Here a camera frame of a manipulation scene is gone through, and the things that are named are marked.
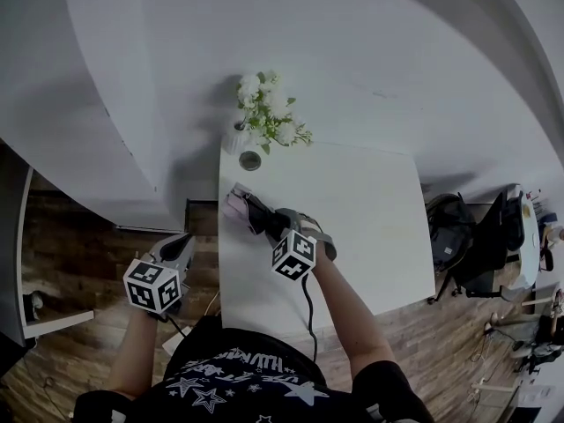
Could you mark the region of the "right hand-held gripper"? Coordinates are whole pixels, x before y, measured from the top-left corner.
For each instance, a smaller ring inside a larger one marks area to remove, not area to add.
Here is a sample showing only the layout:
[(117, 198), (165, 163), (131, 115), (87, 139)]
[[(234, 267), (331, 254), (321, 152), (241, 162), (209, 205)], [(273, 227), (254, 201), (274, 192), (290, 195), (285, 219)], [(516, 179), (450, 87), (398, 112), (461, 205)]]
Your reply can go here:
[(325, 255), (337, 257), (332, 238), (319, 223), (295, 210), (275, 211), (253, 194), (246, 194), (249, 230), (254, 235), (266, 233), (271, 244), (271, 270), (293, 281), (308, 274), (316, 265), (316, 245), (321, 243)]

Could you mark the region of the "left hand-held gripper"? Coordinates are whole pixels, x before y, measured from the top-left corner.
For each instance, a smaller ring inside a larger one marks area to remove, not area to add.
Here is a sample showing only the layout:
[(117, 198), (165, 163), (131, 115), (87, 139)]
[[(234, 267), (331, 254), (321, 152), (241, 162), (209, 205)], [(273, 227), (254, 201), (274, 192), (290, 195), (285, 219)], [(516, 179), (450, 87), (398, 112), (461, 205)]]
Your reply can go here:
[(134, 259), (123, 275), (129, 304), (163, 322), (177, 315), (189, 290), (185, 280), (193, 263), (195, 243), (190, 233), (175, 234)]

